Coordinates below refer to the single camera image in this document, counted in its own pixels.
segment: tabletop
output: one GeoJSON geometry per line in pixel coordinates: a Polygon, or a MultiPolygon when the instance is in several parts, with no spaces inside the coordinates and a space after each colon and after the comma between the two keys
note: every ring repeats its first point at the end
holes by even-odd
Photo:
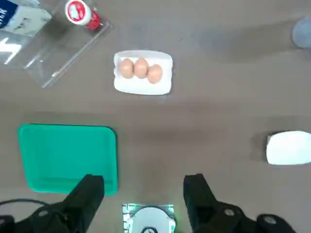
{"type": "MultiPolygon", "coordinates": [[[[65,195],[32,192],[17,143],[23,123],[103,125],[118,135],[118,193],[106,197],[89,228],[122,232],[122,203],[173,204],[177,231],[191,232],[183,201],[185,175],[203,173],[216,198],[285,218],[309,232],[310,166],[271,166],[267,135],[311,130],[308,51],[291,30],[311,10],[307,0],[101,1],[114,29],[52,87],[25,72],[1,71],[0,199],[65,195]],[[113,86],[113,55],[148,49],[174,60],[165,96],[137,96],[113,86]]],[[[35,206],[0,214],[26,217],[35,206]]]]}

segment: brown egg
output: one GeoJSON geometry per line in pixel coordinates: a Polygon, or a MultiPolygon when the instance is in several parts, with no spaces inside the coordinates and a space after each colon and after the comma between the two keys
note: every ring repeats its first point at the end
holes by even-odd
{"type": "Polygon", "coordinates": [[[152,84],[158,83],[162,79],[162,68],[159,65],[153,65],[148,71],[148,81],[152,84]]]}
{"type": "Polygon", "coordinates": [[[134,74],[140,79],[146,78],[149,65],[143,58],[139,58],[134,65],[134,74]]]}
{"type": "Polygon", "coordinates": [[[134,65],[133,62],[128,58],[125,58],[120,63],[120,66],[119,66],[120,73],[126,79],[130,79],[133,77],[133,65],[134,65]]]}

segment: clear plastic container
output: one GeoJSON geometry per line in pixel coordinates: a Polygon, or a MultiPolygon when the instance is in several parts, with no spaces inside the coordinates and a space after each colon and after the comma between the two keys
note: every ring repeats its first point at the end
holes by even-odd
{"type": "Polygon", "coordinates": [[[53,84],[112,28],[92,0],[84,2],[101,16],[99,28],[91,31],[69,22],[65,15],[66,0],[40,0],[39,7],[52,15],[51,20],[34,37],[0,31],[0,63],[24,69],[42,87],[53,84]]]}

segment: egg carton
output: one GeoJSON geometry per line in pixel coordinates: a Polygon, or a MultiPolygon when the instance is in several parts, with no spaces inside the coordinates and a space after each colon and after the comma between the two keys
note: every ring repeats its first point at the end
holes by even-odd
{"type": "Polygon", "coordinates": [[[114,87],[118,91],[138,95],[165,95],[170,93],[173,77],[173,59],[170,55],[150,50],[126,50],[120,51],[114,55],[114,87]],[[121,75],[119,66],[124,59],[130,59],[133,64],[139,59],[144,58],[148,65],[160,65],[162,68],[162,78],[159,82],[152,84],[148,79],[138,78],[134,75],[132,78],[124,78],[121,75]]]}

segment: green tray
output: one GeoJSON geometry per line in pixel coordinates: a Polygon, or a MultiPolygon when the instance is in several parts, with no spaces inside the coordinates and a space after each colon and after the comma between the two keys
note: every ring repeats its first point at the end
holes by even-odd
{"type": "Polygon", "coordinates": [[[105,195],[118,190],[115,133],[108,127],[25,124],[18,140],[28,186],[69,193],[86,175],[102,175],[105,195]]]}

